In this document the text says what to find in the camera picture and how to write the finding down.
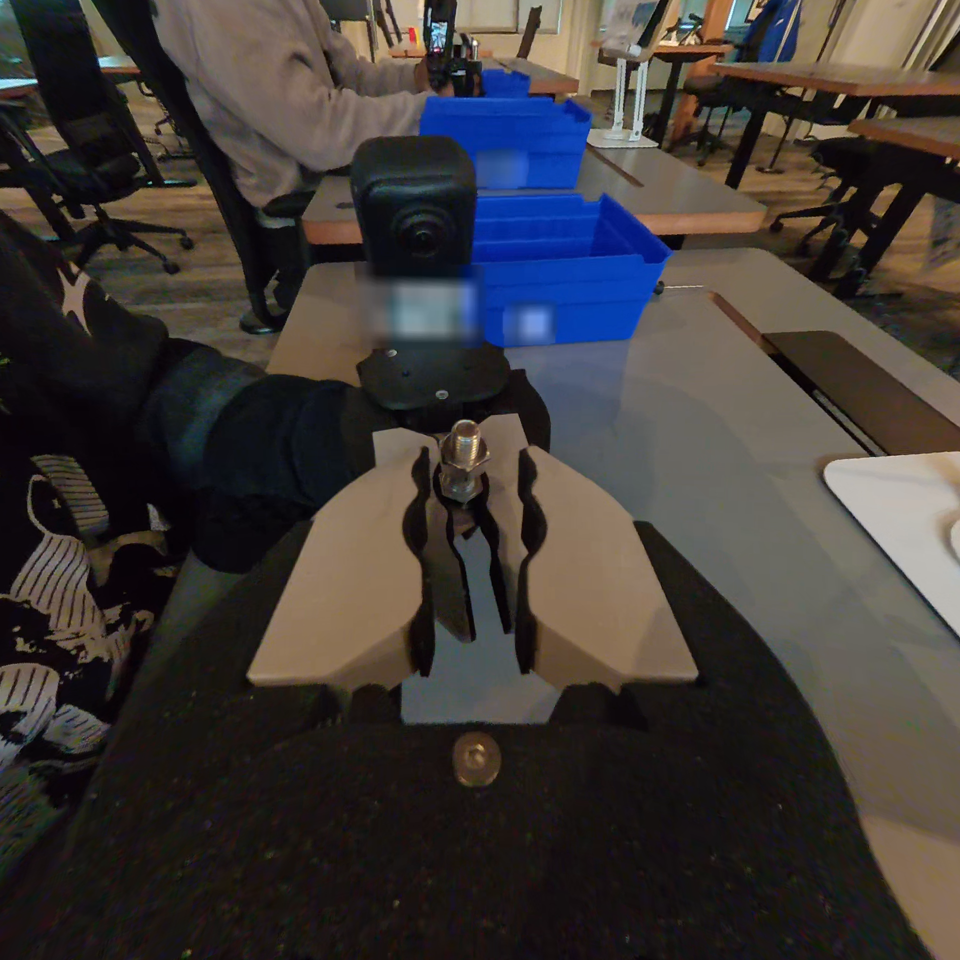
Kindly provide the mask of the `white sign stand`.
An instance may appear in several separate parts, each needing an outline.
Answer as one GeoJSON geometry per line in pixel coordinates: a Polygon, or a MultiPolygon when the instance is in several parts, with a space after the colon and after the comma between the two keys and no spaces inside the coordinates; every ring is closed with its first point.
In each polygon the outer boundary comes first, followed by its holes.
{"type": "Polygon", "coordinates": [[[613,114],[609,128],[594,128],[589,147],[613,150],[653,148],[643,134],[648,64],[677,20],[677,1],[605,2],[597,45],[612,58],[616,70],[613,114]]]}

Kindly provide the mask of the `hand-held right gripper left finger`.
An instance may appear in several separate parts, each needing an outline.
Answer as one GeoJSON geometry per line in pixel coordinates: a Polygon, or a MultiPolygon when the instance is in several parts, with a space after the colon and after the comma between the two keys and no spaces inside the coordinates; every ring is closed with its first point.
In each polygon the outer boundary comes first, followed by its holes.
{"type": "Polygon", "coordinates": [[[390,690],[429,676],[432,468],[427,444],[407,445],[316,513],[247,668],[252,685],[390,690]]]}

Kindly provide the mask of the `black desk pad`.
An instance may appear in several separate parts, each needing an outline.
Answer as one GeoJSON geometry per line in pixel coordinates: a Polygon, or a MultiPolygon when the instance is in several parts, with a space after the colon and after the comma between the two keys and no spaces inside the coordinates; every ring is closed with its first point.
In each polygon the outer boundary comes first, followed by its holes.
{"type": "Polygon", "coordinates": [[[882,455],[957,453],[959,427],[839,334],[763,338],[774,363],[847,430],[882,455]]]}

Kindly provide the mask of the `small wooden desk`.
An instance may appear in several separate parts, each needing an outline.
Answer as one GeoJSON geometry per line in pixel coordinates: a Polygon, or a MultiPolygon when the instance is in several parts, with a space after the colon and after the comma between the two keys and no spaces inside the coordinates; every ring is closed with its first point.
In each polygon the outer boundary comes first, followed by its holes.
{"type": "Polygon", "coordinates": [[[669,75],[662,91],[658,114],[650,135],[659,149],[666,149],[666,135],[683,68],[707,60],[715,61],[735,51],[737,46],[737,44],[722,41],[698,44],[660,43],[656,46],[653,58],[669,66],[669,75]]]}

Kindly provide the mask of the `person's left forearm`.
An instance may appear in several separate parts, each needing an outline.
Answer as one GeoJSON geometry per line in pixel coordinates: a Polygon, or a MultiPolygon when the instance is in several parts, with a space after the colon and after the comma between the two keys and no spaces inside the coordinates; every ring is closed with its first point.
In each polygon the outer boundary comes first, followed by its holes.
{"type": "Polygon", "coordinates": [[[74,458],[101,493],[128,483],[159,506],[203,481],[210,432],[262,376],[175,338],[8,214],[1,226],[2,434],[74,458]]]}

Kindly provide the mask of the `person's left hand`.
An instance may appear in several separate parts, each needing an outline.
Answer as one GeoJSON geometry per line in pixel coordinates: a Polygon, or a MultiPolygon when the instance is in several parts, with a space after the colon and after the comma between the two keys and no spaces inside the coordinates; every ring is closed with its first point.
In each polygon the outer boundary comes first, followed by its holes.
{"type": "Polygon", "coordinates": [[[374,463],[384,421],[338,380],[271,374],[226,404],[205,442],[192,552],[245,574],[374,463]]]}

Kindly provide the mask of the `wooden top desk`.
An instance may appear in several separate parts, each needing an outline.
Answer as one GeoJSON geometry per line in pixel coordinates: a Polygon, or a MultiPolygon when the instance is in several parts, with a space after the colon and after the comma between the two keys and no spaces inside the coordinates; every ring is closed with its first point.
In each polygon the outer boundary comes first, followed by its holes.
{"type": "Polygon", "coordinates": [[[882,190],[898,186],[894,198],[837,281],[833,294],[855,298],[923,198],[959,201],[957,117],[858,119],[849,129],[876,144],[870,166],[849,203],[846,226],[865,225],[882,190]]]}
{"type": "Polygon", "coordinates": [[[725,185],[738,189],[769,114],[821,123],[838,97],[864,99],[868,104],[886,98],[946,97],[959,93],[958,74],[843,63],[721,63],[714,74],[759,87],[748,95],[750,117],[730,162],[725,185]]]}

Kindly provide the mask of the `black printed shirt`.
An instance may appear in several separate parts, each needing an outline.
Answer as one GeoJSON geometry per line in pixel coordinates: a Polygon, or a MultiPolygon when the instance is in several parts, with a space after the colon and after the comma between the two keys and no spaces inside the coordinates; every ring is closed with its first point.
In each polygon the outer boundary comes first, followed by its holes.
{"type": "Polygon", "coordinates": [[[76,803],[172,591],[164,513],[2,441],[2,880],[76,803]]]}

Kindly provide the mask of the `black office chair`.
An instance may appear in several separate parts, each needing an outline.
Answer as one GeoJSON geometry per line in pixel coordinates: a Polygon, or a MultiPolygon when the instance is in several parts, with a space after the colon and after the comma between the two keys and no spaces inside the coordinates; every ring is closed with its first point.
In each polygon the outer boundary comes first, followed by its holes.
{"type": "Polygon", "coordinates": [[[837,180],[836,186],[819,205],[777,214],[769,225],[769,233],[780,234],[787,221],[816,218],[816,225],[798,240],[793,253],[795,258],[808,258],[811,242],[824,232],[840,230],[842,242],[855,233],[870,236],[879,226],[881,218],[868,212],[857,225],[850,225],[849,214],[853,193],[863,185],[875,151],[876,145],[861,137],[847,136],[821,141],[811,158],[816,162],[822,180],[834,178],[837,180]]]}
{"type": "Polygon", "coordinates": [[[155,258],[168,275],[181,268],[147,243],[145,234],[174,236],[185,251],[194,242],[184,229],[118,219],[107,205],[146,188],[167,186],[151,175],[150,156],[126,99],[102,70],[87,18],[79,2],[13,1],[13,17],[26,46],[39,97],[64,147],[49,153],[27,148],[16,170],[27,186],[44,189],[71,217],[92,219],[56,243],[84,269],[104,247],[123,254],[138,249],[155,258]]]}
{"type": "Polygon", "coordinates": [[[211,190],[244,276],[250,315],[241,324],[242,329],[249,333],[278,331],[289,312],[274,314],[268,305],[267,288],[275,271],[266,246],[266,230],[238,191],[227,157],[197,114],[182,72],[162,48],[154,26],[153,3],[94,1],[92,5],[167,110],[211,190]]]}

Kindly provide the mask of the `white tray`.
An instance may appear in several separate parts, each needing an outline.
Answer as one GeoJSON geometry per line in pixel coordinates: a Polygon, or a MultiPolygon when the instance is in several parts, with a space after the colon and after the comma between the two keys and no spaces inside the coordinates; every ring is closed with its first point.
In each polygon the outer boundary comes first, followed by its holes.
{"type": "Polygon", "coordinates": [[[924,601],[959,634],[959,453],[835,460],[822,479],[924,601]]]}

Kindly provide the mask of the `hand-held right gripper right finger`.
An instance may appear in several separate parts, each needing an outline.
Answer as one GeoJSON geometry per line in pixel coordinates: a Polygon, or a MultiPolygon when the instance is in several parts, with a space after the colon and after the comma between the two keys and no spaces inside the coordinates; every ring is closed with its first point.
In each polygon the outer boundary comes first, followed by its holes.
{"type": "Polygon", "coordinates": [[[518,497],[520,672],[556,690],[695,682],[697,664],[630,512],[534,445],[519,452],[518,497]]]}

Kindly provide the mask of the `wooden pillar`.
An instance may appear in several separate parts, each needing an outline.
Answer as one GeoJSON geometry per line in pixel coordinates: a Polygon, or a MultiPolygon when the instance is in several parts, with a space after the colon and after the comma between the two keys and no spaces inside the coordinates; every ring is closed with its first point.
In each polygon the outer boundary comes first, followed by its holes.
{"type": "MultiPolygon", "coordinates": [[[[724,40],[724,33],[727,27],[727,21],[730,12],[734,6],[734,1],[706,1],[702,14],[701,34],[708,45],[730,46],[724,40]]],[[[714,53],[706,58],[691,63],[685,70],[680,81],[677,103],[673,111],[673,117],[668,136],[664,140],[664,145],[668,148],[674,148],[679,141],[684,138],[691,130],[694,124],[694,113],[697,108],[697,101],[692,94],[683,91],[687,81],[694,78],[703,78],[713,76],[714,65],[721,62],[729,53],[729,50],[719,54],[714,53]]]]}

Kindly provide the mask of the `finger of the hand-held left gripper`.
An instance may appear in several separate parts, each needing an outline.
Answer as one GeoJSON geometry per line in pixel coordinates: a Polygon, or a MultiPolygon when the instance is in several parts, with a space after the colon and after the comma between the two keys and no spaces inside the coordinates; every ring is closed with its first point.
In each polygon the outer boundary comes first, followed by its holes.
{"type": "Polygon", "coordinates": [[[519,494],[520,454],[529,446],[518,414],[497,414],[480,424],[488,460],[483,465],[479,528],[489,547],[489,576],[498,616],[506,634],[515,629],[519,577],[527,556],[522,541],[523,504],[519,494]]]}
{"type": "Polygon", "coordinates": [[[468,573],[460,549],[477,530],[471,512],[439,494],[440,449],[438,439],[408,429],[373,434],[375,462],[386,466],[407,454],[416,459],[422,450],[429,457],[429,496],[425,505],[426,544],[422,558],[429,574],[435,620],[459,642],[476,639],[468,573]]]}

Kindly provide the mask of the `blue jacket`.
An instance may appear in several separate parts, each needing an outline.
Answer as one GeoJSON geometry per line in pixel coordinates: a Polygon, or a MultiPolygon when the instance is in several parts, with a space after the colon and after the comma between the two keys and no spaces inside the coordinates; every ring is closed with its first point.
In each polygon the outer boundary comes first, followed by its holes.
{"type": "Polygon", "coordinates": [[[739,64],[788,63],[801,26],[802,1],[753,2],[750,24],[738,46],[739,64]]]}

